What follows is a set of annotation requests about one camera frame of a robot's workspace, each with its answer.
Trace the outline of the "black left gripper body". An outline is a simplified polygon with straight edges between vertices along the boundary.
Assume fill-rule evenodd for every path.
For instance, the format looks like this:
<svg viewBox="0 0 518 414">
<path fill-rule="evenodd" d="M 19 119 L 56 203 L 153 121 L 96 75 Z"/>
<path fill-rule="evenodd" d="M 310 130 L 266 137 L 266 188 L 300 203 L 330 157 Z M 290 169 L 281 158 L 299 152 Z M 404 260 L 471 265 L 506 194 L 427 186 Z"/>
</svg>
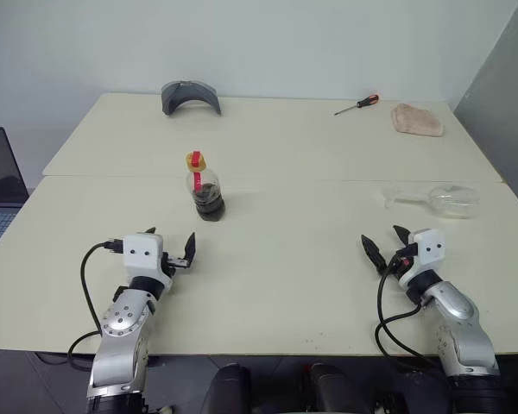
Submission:
<svg viewBox="0 0 518 414">
<path fill-rule="evenodd" d="M 187 269 L 190 261 L 185 258 L 171 258 L 168 252 L 163 252 L 161 257 L 161 270 L 169 278 L 172 278 L 178 268 Z"/>
</svg>

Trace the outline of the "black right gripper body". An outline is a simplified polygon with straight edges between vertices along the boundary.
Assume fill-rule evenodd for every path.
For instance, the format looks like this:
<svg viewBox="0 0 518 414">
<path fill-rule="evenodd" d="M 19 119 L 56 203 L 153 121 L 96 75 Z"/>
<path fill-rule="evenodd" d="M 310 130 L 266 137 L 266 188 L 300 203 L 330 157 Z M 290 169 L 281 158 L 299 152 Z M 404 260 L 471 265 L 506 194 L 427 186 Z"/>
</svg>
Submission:
<svg viewBox="0 0 518 414">
<path fill-rule="evenodd" d="M 386 274 L 393 275 L 395 277 L 402 277 L 412 268 L 414 257 L 417 254 L 418 244 L 416 242 L 397 250 L 388 264 Z"/>
</svg>

